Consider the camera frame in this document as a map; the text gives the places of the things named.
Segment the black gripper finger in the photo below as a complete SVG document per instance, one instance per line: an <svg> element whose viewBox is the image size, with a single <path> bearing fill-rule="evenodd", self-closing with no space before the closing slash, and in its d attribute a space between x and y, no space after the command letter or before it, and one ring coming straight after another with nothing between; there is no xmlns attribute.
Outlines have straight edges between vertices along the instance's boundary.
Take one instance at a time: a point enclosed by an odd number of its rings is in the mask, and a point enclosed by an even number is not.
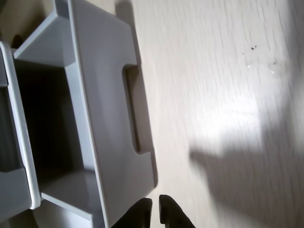
<svg viewBox="0 0 304 228"><path fill-rule="evenodd" d="M160 223L166 228L195 228L179 204L169 195L159 196Z"/></svg>
<svg viewBox="0 0 304 228"><path fill-rule="evenodd" d="M113 225L114 228L149 228L151 225L152 199L142 198L132 205Z"/></svg>

